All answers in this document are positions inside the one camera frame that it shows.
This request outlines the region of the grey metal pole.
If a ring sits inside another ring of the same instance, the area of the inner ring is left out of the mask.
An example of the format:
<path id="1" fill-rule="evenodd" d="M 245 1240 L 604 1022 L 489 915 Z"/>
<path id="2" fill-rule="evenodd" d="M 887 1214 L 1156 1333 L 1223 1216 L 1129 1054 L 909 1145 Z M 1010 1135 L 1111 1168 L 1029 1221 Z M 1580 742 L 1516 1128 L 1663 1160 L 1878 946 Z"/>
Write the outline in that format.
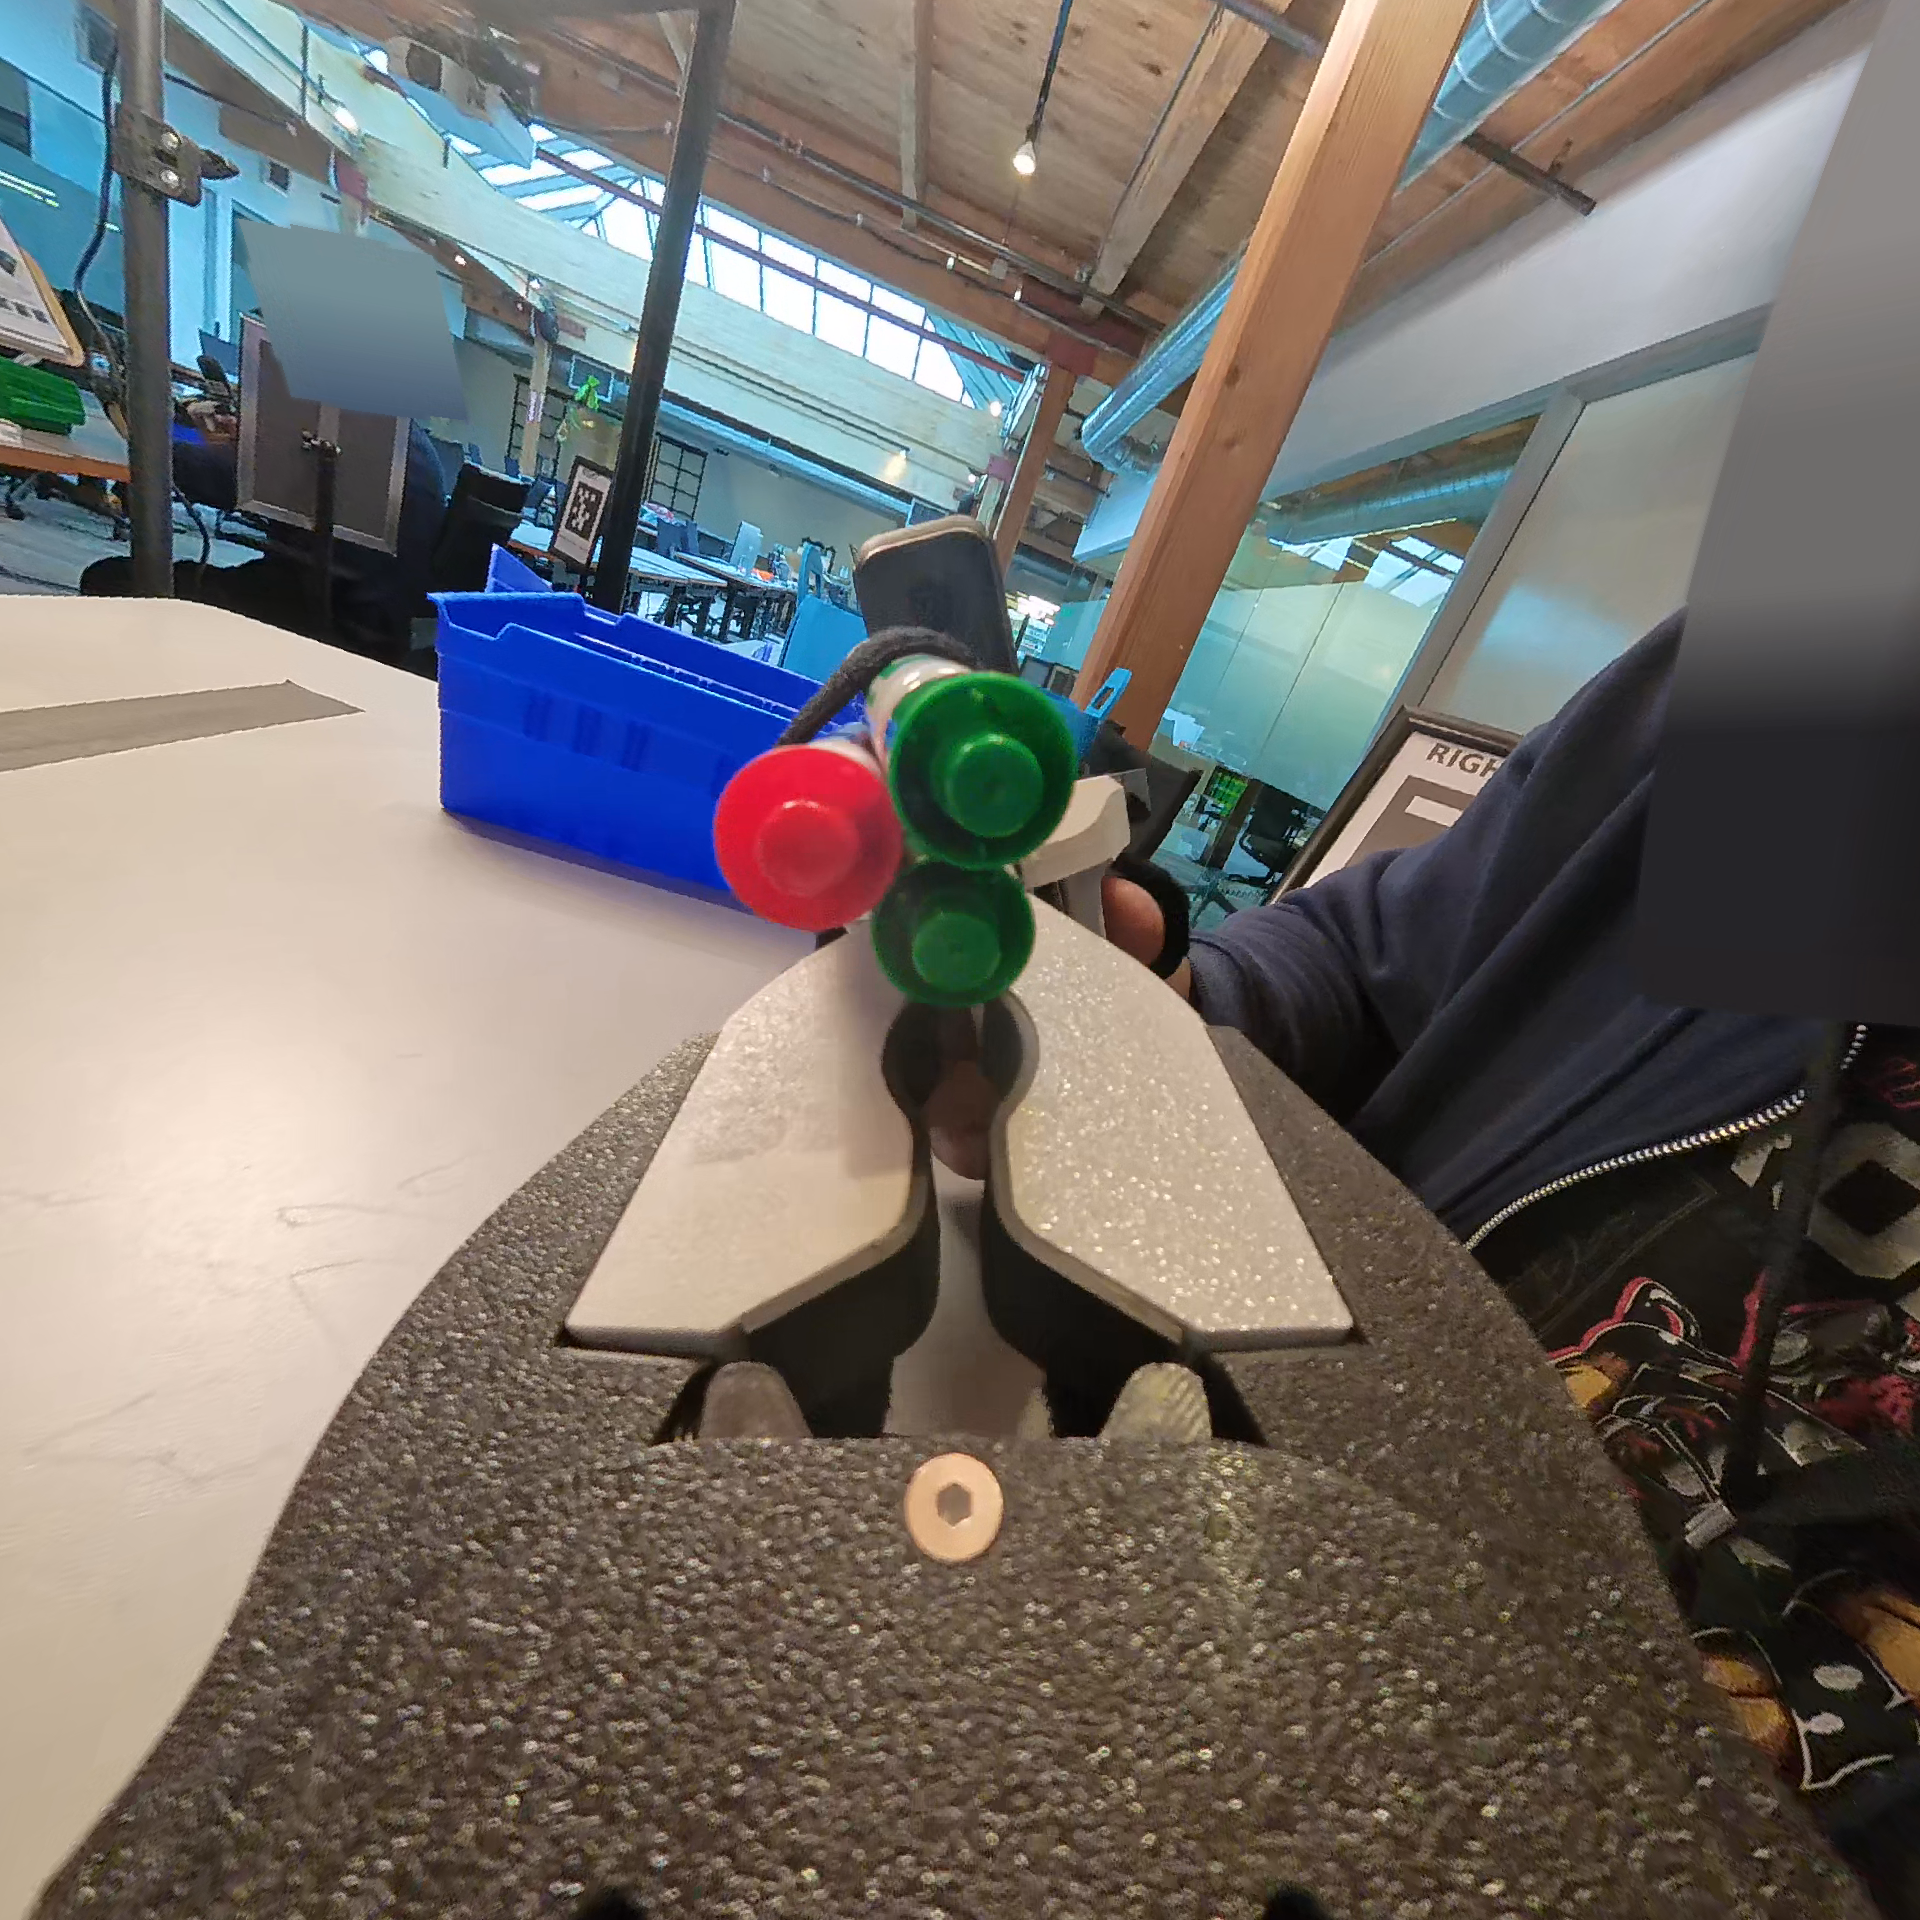
<path id="1" fill-rule="evenodd" d="M 173 378 L 169 213 L 182 182 L 163 101 L 163 5 L 118 7 L 111 160 L 123 200 L 127 514 L 135 595 L 172 595 Z"/>

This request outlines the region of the white sign board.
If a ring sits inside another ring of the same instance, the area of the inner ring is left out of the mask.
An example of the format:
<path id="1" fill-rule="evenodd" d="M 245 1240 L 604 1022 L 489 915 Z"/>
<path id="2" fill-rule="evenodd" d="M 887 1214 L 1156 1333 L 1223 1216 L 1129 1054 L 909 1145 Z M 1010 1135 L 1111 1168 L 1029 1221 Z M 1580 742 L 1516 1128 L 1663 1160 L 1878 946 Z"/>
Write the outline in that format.
<path id="1" fill-rule="evenodd" d="M 87 350 L 31 254 L 0 225 L 2 352 L 55 368 L 79 368 Z"/>

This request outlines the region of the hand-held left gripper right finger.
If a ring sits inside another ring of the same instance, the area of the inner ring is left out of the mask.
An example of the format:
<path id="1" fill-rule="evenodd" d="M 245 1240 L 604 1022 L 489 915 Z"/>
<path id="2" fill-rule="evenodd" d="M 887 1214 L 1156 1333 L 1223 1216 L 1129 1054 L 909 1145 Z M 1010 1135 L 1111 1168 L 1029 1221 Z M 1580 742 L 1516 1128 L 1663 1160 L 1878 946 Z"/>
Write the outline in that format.
<path id="1" fill-rule="evenodd" d="M 1105 934 L 1037 915 L 1002 1010 L 991 1145 L 1014 1240 L 1201 1353 L 1332 1345 L 1353 1312 L 1197 1013 Z"/>

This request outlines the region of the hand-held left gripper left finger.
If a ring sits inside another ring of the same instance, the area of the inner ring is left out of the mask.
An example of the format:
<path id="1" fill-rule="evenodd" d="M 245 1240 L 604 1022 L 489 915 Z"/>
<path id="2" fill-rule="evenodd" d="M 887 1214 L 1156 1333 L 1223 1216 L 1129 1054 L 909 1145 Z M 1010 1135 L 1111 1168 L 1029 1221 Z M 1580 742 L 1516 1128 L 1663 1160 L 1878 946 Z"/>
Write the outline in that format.
<path id="1" fill-rule="evenodd" d="M 929 1163 L 887 1072 L 903 1013 L 733 1015 L 566 1309 L 566 1337 L 658 1357 L 893 1363 L 940 1294 Z"/>

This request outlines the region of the black lamp pole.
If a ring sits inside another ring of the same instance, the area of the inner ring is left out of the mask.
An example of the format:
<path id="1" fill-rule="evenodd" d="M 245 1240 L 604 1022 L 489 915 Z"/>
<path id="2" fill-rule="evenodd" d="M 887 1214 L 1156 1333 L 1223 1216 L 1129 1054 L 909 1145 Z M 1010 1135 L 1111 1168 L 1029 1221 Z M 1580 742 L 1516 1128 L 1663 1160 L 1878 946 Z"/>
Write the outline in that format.
<path id="1" fill-rule="evenodd" d="M 612 615 L 625 610 L 631 584 L 666 366 L 681 313 L 689 245 L 700 222 L 703 171 L 722 103 L 733 17 L 733 1 L 700 5 L 695 11 L 674 142 L 663 179 L 655 248 L 639 307 L 631 386 L 619 425 L 607 504 L 599 528 L 593 587 L 588 589 L 589 600 Z"/>

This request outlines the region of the blue plastic bin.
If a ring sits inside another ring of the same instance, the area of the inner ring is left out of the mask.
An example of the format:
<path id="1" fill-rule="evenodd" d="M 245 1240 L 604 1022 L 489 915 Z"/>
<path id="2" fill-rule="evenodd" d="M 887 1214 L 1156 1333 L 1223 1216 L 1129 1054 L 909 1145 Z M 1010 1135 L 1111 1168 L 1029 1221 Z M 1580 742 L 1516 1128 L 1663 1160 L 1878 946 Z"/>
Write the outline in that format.
<path id="1" fill-rule="evenodd" d="M 822 686 L 575 592 L 442 592 L 436 605 L 443 809 L 733 904 L 717 798 Z"/>

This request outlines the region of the black framed sign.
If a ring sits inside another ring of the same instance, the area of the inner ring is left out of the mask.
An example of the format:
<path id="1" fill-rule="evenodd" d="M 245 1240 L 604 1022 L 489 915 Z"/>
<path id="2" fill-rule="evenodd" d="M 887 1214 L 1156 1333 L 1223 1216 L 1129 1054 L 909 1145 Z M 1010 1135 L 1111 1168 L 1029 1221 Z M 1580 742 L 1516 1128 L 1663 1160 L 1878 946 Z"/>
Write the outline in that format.
<path id="1" fill-rule="evenodd" d="M 1353 776 L 1286 866 L 1273 898 L 1374 853 L 1417 847 L 1455 823 L 1519 735 L 1425 707 L 1394 707 Z"/>

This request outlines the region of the green dry erase marker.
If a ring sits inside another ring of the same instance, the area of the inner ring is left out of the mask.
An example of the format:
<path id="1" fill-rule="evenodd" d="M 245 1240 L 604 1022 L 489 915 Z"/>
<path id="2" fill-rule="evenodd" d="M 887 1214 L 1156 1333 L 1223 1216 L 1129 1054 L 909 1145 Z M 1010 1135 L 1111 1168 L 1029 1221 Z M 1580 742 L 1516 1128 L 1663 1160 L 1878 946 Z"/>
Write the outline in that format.
<path id="1" fill-rule="evenodd" d="M 863 706 L 915 857 L 1013 867 L 1062 819 L 1077 755 L 1061 707 L 1037 686 L 905 655 L 878 671 Z"/>
<path id="2" fill-rule="evenodd" d="M 915 1003 L 970 1008 L 1013 990 L 1037 938 L 1029 891 L 1010 867 L 908 862 L 871 911 L 887 981 Z"/>

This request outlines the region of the silver ventilation duct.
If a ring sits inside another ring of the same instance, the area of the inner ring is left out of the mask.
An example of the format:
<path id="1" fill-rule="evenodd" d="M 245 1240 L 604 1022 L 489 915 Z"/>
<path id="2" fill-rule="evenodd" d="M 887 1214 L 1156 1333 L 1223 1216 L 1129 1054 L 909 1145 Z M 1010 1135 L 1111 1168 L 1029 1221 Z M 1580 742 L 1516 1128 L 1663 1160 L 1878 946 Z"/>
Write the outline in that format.
<path id="1" fill-rule="evenodd" d="M 1483 122 L 1553 59 L 1561 56 L 1614 1 L 1479 1 L 1455 46 L 1429 113 L 1415 136 L 1396 190 L 1413 185 Z M 1245 247 L 1189 301 L 1111 393 L 1084 421 L 1086 454 L 1122 467 L 1119 446 L 1165 394 L 1190 378 L 1227 307 Z"/>

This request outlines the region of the wooden roof beam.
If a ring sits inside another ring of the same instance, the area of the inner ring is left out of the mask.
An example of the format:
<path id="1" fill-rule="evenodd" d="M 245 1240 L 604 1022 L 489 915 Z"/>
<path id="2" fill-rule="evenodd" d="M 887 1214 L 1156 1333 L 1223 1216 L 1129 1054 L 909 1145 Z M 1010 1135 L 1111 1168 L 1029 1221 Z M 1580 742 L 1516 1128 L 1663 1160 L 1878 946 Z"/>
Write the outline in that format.
<path id="1" fill-rule="evenodd" d="M 1351 1 L 1095 626 L 1081 693 L 1147 747 L 1324 357 L 1473 1 Z"/>

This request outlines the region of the red dry erase marker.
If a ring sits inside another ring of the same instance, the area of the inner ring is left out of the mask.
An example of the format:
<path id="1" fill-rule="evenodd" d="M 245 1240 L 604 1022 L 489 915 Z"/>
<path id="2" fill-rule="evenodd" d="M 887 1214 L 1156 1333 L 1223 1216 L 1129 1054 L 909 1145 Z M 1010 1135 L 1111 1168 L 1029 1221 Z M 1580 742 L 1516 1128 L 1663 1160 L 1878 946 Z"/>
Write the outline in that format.
<path id="1" fill-rule="evenodd" d="M 710 838 L 737 899 L 810 931 L 867 919 L 905 854 L 879 758 L 850 728 L 749 758 L 717 798 Z"/>

